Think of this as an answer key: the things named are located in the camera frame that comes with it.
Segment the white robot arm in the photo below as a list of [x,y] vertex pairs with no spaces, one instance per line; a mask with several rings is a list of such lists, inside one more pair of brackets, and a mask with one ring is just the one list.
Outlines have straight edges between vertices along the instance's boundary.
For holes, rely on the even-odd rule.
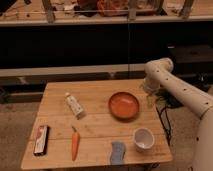
[[143,89],[148,94],[154,94],[160,86],[163,86],[198,116],[200,124],[192,169],[193,171],[213,171],[213,96],[174,76],[173,67],[170,58],[147,62]]

